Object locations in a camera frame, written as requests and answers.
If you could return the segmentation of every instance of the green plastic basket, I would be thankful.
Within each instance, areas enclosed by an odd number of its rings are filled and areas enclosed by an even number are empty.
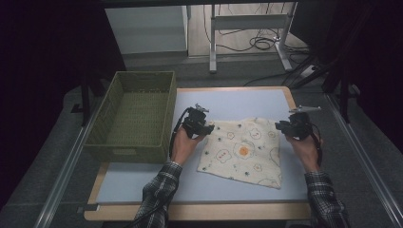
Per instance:
[[[174,72],[116,72],[84,149],[100,162],[166,162]]]

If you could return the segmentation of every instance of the desk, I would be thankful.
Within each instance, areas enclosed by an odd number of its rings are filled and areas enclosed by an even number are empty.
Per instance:
[[[286,87],[233,87],[233,88],[179,88],[178,93],[192,91],[248,91],[281,89],[290,108],[296,107],[290,90]],[[102,163],[94,183],[89,205],[97,204],[97,197],[106,176],[108,163]],[[95,211],[85,211],[88,220],[132,220],[140,205],[99,204]],[[310,209],[306,200],[242,201],[242,202],[192,202],[172,203],[171,220],[260,220],[260,219],[308,219]]]

